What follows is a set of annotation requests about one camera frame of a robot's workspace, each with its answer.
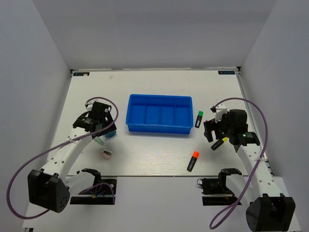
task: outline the blue tray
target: blue tray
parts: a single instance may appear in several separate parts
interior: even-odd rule
[[[189,134],[193,127],[192,98],[131,94],[126,124],[129,131]]]

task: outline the orange marker cap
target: orange marker cap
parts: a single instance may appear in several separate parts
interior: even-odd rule
[[[198,158],[199,157],[199,152],[195,151],[192,156],[195,157],[195,158]]]

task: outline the green marker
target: green marker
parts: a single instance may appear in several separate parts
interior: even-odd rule
[[[202,121],[202,117],[203,117],[204,112],[203,111],[199,111],[198,115],[197,115],[197,120],[195,122],[195,127],[199,128],[199,126],[201,125],[201,121]]]

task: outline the black label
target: black label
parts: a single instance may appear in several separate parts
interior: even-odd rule
[[[74,72],[73,76],[89,76],[90,72]]]
[[[234,71],[218,71],[219,75],[235,75]]]

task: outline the white wall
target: white wall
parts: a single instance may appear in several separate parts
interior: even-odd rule
[[[2,0],[0,7],[0,225],[19,231],[22,220],[5,201],[13,173],[51,143],[70,72],[31,0]],[[19,213],[28,200],[29,165],[11,194]]]
[[[267,155],[296,201],[303,231],[308,221],[309,1],[274,6],[241,69],[246,96],[265,112]],[[257,112],[254,117],[260,119]],[[258,128],[264,134],[262,120]]]
[[[242,65],[275,0],[33,0],[70,69]]]

